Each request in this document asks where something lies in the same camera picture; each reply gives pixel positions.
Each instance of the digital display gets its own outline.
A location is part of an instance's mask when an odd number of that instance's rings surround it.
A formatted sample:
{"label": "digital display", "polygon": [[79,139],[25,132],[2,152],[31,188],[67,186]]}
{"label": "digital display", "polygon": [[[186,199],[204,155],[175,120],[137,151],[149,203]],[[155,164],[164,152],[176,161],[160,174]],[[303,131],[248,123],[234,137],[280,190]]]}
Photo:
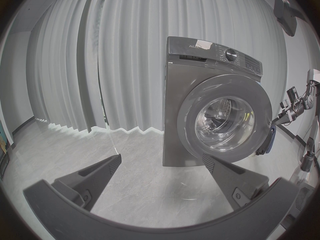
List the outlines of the digital display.
{"label": "digital display", "polygon": [[245,67],[246,68],[248,68],[258,74],[261,74],[260,63],[256,59],[245,54],[244,60],[245,60]]}

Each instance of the front-loading washing machine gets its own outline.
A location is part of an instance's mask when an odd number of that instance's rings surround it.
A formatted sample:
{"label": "front-loading washing machine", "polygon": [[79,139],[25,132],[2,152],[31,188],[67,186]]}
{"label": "front-loading washing machine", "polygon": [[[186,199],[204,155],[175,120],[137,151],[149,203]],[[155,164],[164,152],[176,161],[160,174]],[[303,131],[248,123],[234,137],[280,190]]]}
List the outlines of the front-loading washing machine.
{"label": "front-loading washing machine", "polygon": [[271,126],[262,63],[229,47],[167,39],[163,166],[203,165],[204,153],[236,162],[254,153]]}

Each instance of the white wall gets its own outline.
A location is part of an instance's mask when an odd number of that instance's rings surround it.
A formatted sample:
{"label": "white wall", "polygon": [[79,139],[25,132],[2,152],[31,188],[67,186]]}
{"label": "white wall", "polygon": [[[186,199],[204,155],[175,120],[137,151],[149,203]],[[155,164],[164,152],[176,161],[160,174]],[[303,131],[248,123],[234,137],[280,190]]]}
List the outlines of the white wall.
{"label": "white wall", "polygon": [[26,82],[29,36],[30,32],[8,35],[0,64],[1,106],[11,140],[12,132],[33,117]]}
{"label": "white wall", "polygon": [[[275,0],[266,0],[273,8]],[[298,95],[306,91],[307,73],[309,69],[320,70],[320,51],[317,39],[310,26],[297,19],[297,30],[293,37],[285,32],[284,38],[287,49],[287,83],[285,90],[295,86]],[[298,135],[306,141],[309,137],[307,131],[310,128],[315,115],[315,107],[305,111],[296,121],[285,126],[294,135]]]}
{"label": "white wall", "polygon": [[[16,17],[17,17],[17,14],[13,17],[12,21],[8,24],[6,30],[3,32],[2,36],[0,37],[0,64],[1,64],[3,50],[5,48],[7,37],[9,35],[10,29],[11,29]],[[14,142],[14,140],[13,140],[12,136],[10,136],[10,133],[9,133],[9,130],[8,130],[8,127],[7,127],[7,123],[5,121],[5,118],[4,118],[4,115],[3,115],[3,112],[2,112],[1,98],[0,98],[0,121],[2,123],[3,129],[4,129],[4,133],[5,133],[5,135],[6,135],[7,139],[8,139],[8,142],[11,145]]]}

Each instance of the marble floor tile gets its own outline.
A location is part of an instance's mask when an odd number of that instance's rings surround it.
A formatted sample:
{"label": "marble floor tile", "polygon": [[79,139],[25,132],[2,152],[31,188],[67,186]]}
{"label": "marble floor tile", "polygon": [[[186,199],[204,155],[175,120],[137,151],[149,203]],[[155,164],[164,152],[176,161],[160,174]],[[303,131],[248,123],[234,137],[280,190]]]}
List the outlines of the marble floor tile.
{"label": "marble floor tile", "polygon": [[[162,166],[163,133],[157,130],[93,127],[87,133],[33,120],[14,141],[3,185],[21,216],[43,239],[53,238],[32,213],[22,190],[40,179],[52,183],[117,153],[122,164],[92,213],[124,224],[163,228],[207,222],[233,211],[204,166]],[[290,178],[298,166],[298,149],[299,143],[278,129],[269,154],[235,164],[268,176],[271,184],[278,177]],[[277,228],[270,240],[282,232]]]}

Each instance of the white curtain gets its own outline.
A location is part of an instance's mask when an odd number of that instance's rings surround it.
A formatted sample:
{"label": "white curtain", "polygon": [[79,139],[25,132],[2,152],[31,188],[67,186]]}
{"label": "white curtain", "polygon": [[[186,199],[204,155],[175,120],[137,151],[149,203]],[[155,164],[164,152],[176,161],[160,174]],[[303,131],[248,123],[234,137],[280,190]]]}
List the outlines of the white curtain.
{"label": "white curtain", "polygon": [[56,0],[31,32],[26,61],[34,116],[79,131],[105,128],[98,85],[104,0]]}
{"label": "white curtain", "polygon": [[261,84],[276,116],[286,86],[286,44],[266,1],[105,0],[98,65],[111,129],[163,130],[168,36],[208,40],[261,61]]}
{"label": "white curtain", "polygon": [[264,0],[57,0],[32,30],[27,86],[35,117],[79,131],[163,130],[166,40],[204,39],[262,62],[273,117],[285,93],[281,27]]}

